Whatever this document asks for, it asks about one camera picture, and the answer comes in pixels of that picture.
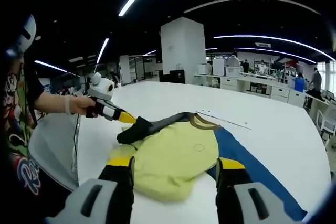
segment computer monitor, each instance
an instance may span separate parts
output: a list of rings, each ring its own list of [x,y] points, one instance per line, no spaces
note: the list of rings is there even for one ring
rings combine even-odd
[[[283,63],[280,63],[280,62],[278,62],[278,61],[274,61],[274,62],[272,63],[271,69],[274,69],[274,70],[282,70],[282,69],[284,69],[284,64],[283,64]]]
[[[325,98],[327,100],[335,100],[335,94],[334,93],[330,92],[329,90],[326,90],[325,92],[326,92],[325,93],[326,94]]]

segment person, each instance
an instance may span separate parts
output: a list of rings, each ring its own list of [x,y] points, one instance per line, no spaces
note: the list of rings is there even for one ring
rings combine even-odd
[[[60,188],[30,157],[28,144],[37,125],[34,109],[45,113],[86,115],[86,109],[95,106],[89,97],[59,96],[44,92],[32,61],[24,53],[32,44],[36,24],[30,16],[20,35],[15,56],[6,55],[7,75],[3,98],[4,141],[8,144],[9,161],[24,192],[44,216],[52,216],[64,205],[70,191]]]
[[[261,60],[261,64],[259,64],[259,72],[260,73],[267,73],[267,66],[264,60]]]
[[[250,64],[247,62],[247,60],[245,60],[243,62],[243,64],[241,64],[243,66],[243,72],[244,73],[248,73],[248,69],[250,68]]]
[[[319,73],[319,70],[317,68],[314,68],[314,73],[311,77],[310,84],[313,84],[314,91],[321,92],[321,83],[322,83],[322,77]]]
[[[86,78],[84,94],[88,93],[88,90],[90,88],[90,83],[91,83],[91,78],[90,77]]]
[[[310,86],[312,88],[308,90],[306,93],[311,95],[312,97],[315,97],[317,99],[320,99],[321,101],[324,101],[324,99],[321,96],[321,83],[322,83],[322,77],[317,68],[314,68],[314,73],[311,77]],[[307,103],[307,107],[310,108],[312,104],[312,98],[309,99]]]
[[[118,82],[119,82],[118,75],[116,73],[114,73],[113,71],[111,71],[110,76],[111,76],[111,81],[114,82],[114,87],[117,88],[118,87]]]

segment wristband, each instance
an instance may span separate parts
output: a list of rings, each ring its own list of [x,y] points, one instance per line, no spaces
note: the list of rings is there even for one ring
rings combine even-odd
[[[66,95],[65,99],[64,99],[64,111],[67,115],[71,115],[71,112],[70,112],[70,98],[71,98],[70,95]]]

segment white pillar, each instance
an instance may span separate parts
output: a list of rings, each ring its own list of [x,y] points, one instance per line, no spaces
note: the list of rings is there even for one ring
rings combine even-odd
[[[128,55],[120,56],[120,79],[122,84],[131,83],[131,71]]]
[[[192,84],[198,64],[206,63],[204,26],[179,18],[161,27],[163,73],[184,69],[185,83]]]

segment office chair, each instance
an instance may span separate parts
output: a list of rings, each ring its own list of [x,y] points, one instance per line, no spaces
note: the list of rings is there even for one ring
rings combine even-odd
[[[316,126],[320,131],[321,138],[324,133],[329,135],[325,147],[327,148],[330,142],[330,136],[336,135],[336,101],[331,101],[326,112],[323,114],[320,110],[317,111]]]

